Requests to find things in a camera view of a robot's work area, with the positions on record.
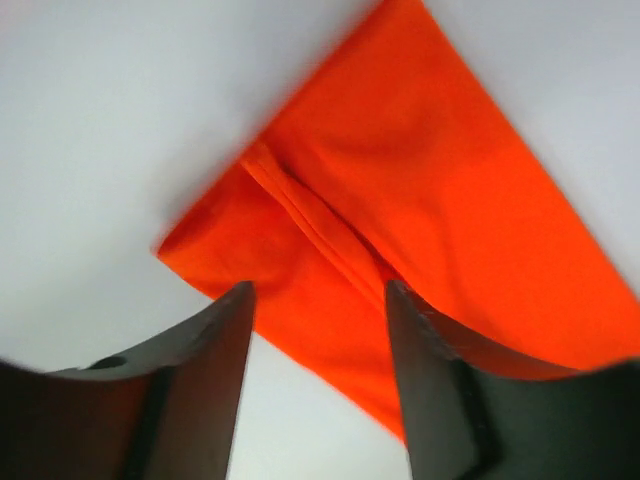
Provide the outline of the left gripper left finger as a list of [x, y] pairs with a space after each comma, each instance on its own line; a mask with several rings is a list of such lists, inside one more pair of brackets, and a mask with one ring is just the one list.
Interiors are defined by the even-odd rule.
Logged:
[[255, 291], [241, 282], [178, 325], [85, 369], [1, 366], [5, 479], [223, 479]]

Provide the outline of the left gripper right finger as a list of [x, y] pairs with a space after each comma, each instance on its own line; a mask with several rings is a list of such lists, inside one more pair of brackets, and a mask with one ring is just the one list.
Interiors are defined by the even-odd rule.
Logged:
[[416, 479], [635, 479], [639, 363], [578, 373], [439, 312], [399, 281], [387, 324]]

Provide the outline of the orange t-shirt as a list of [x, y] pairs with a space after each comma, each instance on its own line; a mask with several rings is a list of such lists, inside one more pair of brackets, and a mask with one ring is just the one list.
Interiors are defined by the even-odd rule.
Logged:
[[385, 314], [397, 279], [556, 378], [639, 353], [639, 303], [419, 1], [384, 1], [157, 251], [216, 298], [250, 280], [257, 332], [403, 432]]

